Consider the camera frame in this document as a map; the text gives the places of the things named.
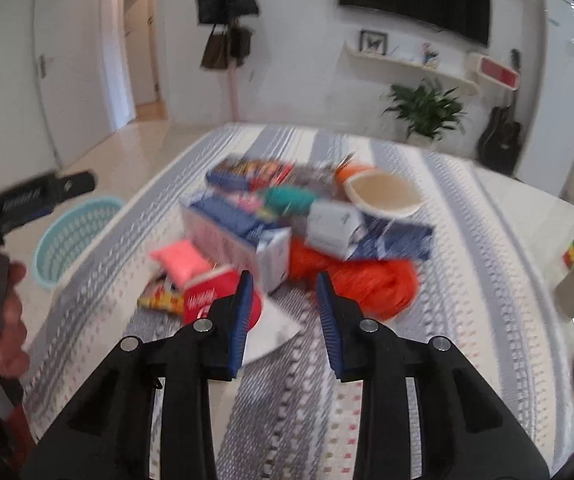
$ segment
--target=guitar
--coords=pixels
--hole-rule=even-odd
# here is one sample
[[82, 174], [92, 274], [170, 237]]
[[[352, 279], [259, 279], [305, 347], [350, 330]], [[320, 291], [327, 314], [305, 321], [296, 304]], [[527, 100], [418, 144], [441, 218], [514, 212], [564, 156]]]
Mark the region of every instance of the guitar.
[[[521, 70], [521, 55], [515, 48], [511, 52], [512, 67]], [[520, 123], [514, 120], [518, 90], [512, 93], [512, 104], [507, 108], [494, 107], [490, 124], [478, 139], [478, 160], [490, 170], [511, 175], [521, 152]]]

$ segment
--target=green leaves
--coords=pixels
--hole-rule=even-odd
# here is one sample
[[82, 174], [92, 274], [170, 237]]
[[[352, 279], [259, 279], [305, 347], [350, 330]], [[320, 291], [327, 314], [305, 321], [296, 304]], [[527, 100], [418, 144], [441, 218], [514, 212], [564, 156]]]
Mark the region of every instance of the green leaves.
[[397, 118], [409, 123], [409, 133], [416, 132], [430, 139], [440, 140], [442, 131], [458, 128], [464, 133], [461, 121], [464, 118], [462, 104], [450, 95], [457, 90], [451, 88], [443, 91], [438, 80], [421, 81], [421, 84], [412, 89], [403, 85], [391, 85], [390, 94], [394, 106], [385, 109], [385, 112], [396, 112]]

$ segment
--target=door handle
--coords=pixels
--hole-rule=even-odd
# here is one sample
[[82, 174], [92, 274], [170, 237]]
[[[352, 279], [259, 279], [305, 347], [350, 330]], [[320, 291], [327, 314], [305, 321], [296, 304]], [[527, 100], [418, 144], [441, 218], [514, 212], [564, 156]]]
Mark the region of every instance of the door handle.
[[38, 58], [38, 76], [40, 79], [45, 79], [47, 77], [47, 63], [53, 61], [52, 57], [45, 57], [44, 54], [40, 54]]
[[565, 53], [567, 53], [568, 56], [574, 56], [574, 40], [567, 40]]
[[43, 54], [40, 54], [38, 58], [38, 74], [40, 75], [40, 79], [45, 79], [47, 76], [47, 66]]

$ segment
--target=white bowl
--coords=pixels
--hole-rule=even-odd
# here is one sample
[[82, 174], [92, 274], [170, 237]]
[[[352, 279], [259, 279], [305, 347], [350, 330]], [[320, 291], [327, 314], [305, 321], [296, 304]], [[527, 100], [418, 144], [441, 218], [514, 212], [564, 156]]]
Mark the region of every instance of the white bowl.
[[361, 211], [392, 220], [414, 214], [423, 199], [414, 185], [395, 173], [369, 170], [345, 181], [347, 198]]

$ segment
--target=teal item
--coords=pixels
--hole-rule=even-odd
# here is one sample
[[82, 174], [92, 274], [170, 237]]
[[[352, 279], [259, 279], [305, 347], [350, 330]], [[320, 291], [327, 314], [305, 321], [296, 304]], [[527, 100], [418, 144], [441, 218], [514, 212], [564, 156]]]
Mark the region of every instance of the teal item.
[[308, 215], [317, 198], [302, 187], [276, 186], [265, 191], [265, 206], [279, 215]]
[[33, 277], [52, 289], [60, 277], [122, 208], [113, 196], [92, 198], [58, 218], [42, 236], [33, 253]]

